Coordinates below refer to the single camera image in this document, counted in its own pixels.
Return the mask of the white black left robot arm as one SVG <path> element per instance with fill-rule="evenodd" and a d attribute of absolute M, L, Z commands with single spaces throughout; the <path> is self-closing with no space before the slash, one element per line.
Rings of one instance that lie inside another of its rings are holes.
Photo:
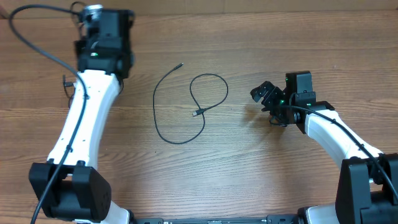
<path fill-rule="evenodd" d="M 29 181 L 37 211 L 76 223 L 133 223 L 117 206 L 98 168 L 98 151 L 108 113 L 134 63 L 130 10 L 87 6 L 80 14 L 86 34 L 75 42 L 75 91 L 61 135 L 44 163 L 32 164 Z"/>

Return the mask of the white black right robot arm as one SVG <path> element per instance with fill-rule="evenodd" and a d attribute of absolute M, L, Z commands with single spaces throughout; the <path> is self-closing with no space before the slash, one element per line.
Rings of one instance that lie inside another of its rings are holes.
<path fill-rule="evenodd" d="M 305 207 L 295 215 L 269 215 L 268 223 L 397 223 L 397 154 L 361 139 L 329 103 L 317 101 L 312 83 L 264 82 L 250 92 L 276 126 L 296 124 L 340 168 L 334 203 Z"/>

